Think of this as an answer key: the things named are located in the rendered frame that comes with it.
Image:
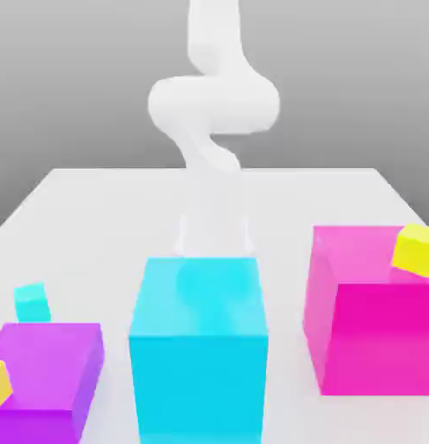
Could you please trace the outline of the small cyan cube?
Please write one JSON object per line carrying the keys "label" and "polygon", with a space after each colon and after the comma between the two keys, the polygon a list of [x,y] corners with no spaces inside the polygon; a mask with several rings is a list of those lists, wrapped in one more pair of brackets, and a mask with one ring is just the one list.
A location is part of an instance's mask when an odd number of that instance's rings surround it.
{"label": "small cyan cube", "polygon": [[51,313],[43,283],[26,284],[13,290],[17,320],[20,323],[49,323]]}

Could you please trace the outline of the large cyan box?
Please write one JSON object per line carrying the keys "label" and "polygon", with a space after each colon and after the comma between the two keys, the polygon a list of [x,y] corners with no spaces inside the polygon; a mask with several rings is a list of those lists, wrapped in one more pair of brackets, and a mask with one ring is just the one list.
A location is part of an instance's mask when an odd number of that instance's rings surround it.
{"label": "large cyan box", "polygon": [[140,444],[261,444],[269,347],[254,258],[150,258],[129,329]]}

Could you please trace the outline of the large pink box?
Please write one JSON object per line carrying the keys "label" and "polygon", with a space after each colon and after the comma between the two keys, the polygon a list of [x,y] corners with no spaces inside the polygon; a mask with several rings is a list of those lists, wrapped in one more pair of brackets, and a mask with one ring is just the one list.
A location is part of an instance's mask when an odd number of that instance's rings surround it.
{"label": "large pink box", "polygon": [[322,395],[429,395],[429,277],[391,266],[400,229],[313,228],[302,326]]}

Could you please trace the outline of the large purple box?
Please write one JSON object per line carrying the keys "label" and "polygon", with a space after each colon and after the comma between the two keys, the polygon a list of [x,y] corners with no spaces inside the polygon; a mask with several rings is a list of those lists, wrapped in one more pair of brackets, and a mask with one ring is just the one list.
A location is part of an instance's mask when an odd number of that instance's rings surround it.
{"label": "large purple box", "polygon": [[104,357],[98,323],[4,324],[13,394],[0,407],[0,444],[79,444]]}

